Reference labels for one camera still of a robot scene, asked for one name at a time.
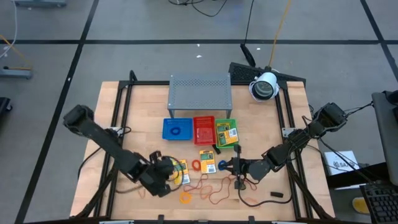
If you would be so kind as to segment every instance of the wooden table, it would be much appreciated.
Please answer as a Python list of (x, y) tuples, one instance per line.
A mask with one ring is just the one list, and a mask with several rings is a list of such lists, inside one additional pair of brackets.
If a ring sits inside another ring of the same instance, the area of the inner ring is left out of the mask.
[[(115, 97), (118, 82), (103, 82), (99, 93), (98, 103), (95, 110), (95, 121), (104, 128), (111, 124)], [(288, 82), (290, 101), (294, 114), (295, 124), (298, 128), (304, 128), (302, 115), (310, 117), (307, 96), (303, 83)], [(162, 139), (163, 119), (169, 117), (167, 111), (167, 97), (169, 87), (162, 85), (139, 85), (133, 86), (127, 126), (132, 133), (125, 136), (123, 148), (139, 152), (144, 157), (156, 150), (163, 155), (170, 155), (178, 159), (186, 159), (190, 171), (191, 184), (196, 185), (201, 174), (192, 169), (191, 162), (199, 159), (199, 150), (213, 150), (211, 146), (195, 146), (193, 141), (166, 141)], [(286, 126), (288, 125), (285, 112), (283, 93), (280, 92), (282, 108)], [(245, 159), (260, 159), (261, 154), (272, 146), (282, 142), (280, 126), (275, 105), (275, 100), (263, 103), (254, 101), (247, 86), (232, 86), (233, 112), (231, 118), (236, 119), (239, 133), (239, 143), (242, 146), (241, 157)], [(121, 120), (123, 109), (120, 109), (118, 121)], [(202, 115), (214, 115), (216, 118), (225, 118), (224, 111), (176, 111), (176, 117), (193, 117)], [(318, 147), (315, 140), (310, 145)], [(88, 141), (85, 157), (90, 155), (97, 145)], [(224, 159), (230, 160), (234, 155), (232, 149), (222, 149), (220, 155), (216, 154), (216, 162)], [(103, 166), (104, 151), (100, 151), (91, 158), (81, 171), (78, 181), (75, 198), (72, 205), (71, 215), (76, 215), (87, 204), (98, 188), (101, 169)], [(311, 147), (307, 147), (302, 153), (303, 166), (307, 179), (308, 189), (316, 198), (318, 203), (334, 216), (330, 200), (325, 173), (322, 166), (320, 153)], [(219, 190), (221, 180), (229, 172), (217, 171), (209, 175), (209, 180), (204, 185), (212, 185), (213, 190)], [(227, 196), (227, 182), (224, 182), (220, 193), (214, 194), (211, 199), (217, 202)], [(118, 175), (118, 190), (130, 189), (136, 186), (125, 176)], [(279, 172), (269, 172), (267, 176), (257, 185), (256, 191), (249, 187), (242, 191), (242, 197), (249, 203), (262, 200), (287, 200), (290, 197), (290, 187), (286, 168)], [(230, 196), (217, 205), (211, 204), (208, 200), (202, 200), (197, 191), (192, 192), (192, 201), (189, 204), (182, 204), (179, 201), (180, 189), (177, 192), (164, 198), (152, 197), (145, 190), (140, 189), (128, 194), (115, 194), (112, 219), (133, 219), (133, 220), (155, 220), (158, 215), (165, 215), (166, 220), (247, 220), (249, 215), (254, 215), (256, 220), (294, 220), (292, 203), (285, 205), (266, 203), (260, 207), (250, 208), (239, 201), (238, 193), (233, 187), (229, 187)], [(284, 193), (283, 198), (270, 196), (271, 191)], [(297, 188), (301, 214), (305, 216), (302, 194)], [(101, 214), (105, 214), (106, 202), (109, 193), (104, 194)]]

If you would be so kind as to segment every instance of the plastic bin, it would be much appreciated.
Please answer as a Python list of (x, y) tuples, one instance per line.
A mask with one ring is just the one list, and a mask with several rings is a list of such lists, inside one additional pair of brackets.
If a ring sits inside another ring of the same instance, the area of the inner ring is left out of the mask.
[(193, 142), (199, 146), (216, 144), (214, 116), (193, 118)]
[[(217, 127), (217, 124), (219, 124), (219, 123), (229, 123), (230, 129), (236, 128), (236, 120), (235, 119), (217, 119), (215, 126)], [(239, 143), (239, 141), (225, 145), (225, 146), (220, 146), (219, 142), (218, 142), (218, 138), (217, 138), (217, 148), (219, 148), (219, 149), (231, 148), (231, 147), (234, 147), (234, 145), (238, 144), (238, 143)]]
[(165, 118), (163, 120), (163, 139), (191, 140), (192, 118)]

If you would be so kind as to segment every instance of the blue tray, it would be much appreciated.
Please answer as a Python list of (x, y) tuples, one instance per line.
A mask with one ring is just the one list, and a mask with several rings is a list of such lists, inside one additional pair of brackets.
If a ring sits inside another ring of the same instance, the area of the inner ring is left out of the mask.
[(165, 118), (163, 120), (163, 139), (191, 140), (192, 137), (192, 118)]

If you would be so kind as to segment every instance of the floor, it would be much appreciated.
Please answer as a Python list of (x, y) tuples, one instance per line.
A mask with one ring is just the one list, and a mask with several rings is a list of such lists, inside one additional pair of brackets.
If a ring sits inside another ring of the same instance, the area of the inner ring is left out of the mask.
[[(222, 3), (206, 0), (197, 8), (213, 14)], [(286, 4), (254, 1), (248, 48), (258, 66), (269, 60)], [(86, 139), (67, 131), (59, 118), (76, 104), (94, 108), (101, 82), (125, 80), (131, 69), (140, 80), (167, 80), (173, 73), (226, 72), (230, 62), (247, 64), (239, 44), (250, 6), (251, 1), (229, 0), (216, 17), (167, 0), (69, 0), (64, 8), (19, 7), (16, 47), (34, 64), (34, 77), (0, 79), (0, 96), (14, 105), (0, 126), (0, 223), (15, 222), (39, 155), (47, 158), (24, 220), (69, 216)], [(365, 105), (371, 93), (397, 89), (397, 8), (395, 0), (293, 0), (272, 66), (306, 78), (315, 109), (327, 102), (344, 109)], [(0, 34), (9, 40), (13, 17), (10, 1), (1, 1)], [(24, 64), (9, 52), (0, 60), (5, 65)], [(359, 162), (384, 161), (371, 108), (324, 139), (337, 150), (354, 151)], [(338, 218), (370, 222), (352, 211), (351, 197), (359, 191), (331, 194)]]

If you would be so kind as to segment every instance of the white camera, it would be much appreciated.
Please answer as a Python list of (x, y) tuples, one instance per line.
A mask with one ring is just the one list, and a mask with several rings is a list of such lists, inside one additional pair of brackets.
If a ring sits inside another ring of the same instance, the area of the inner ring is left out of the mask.
[(272, 72), (265, 72), (260, 77), (254, 77), (249, 84), (249, 91), (257, 102), (272, 99), (279, 92), (276, 76)]

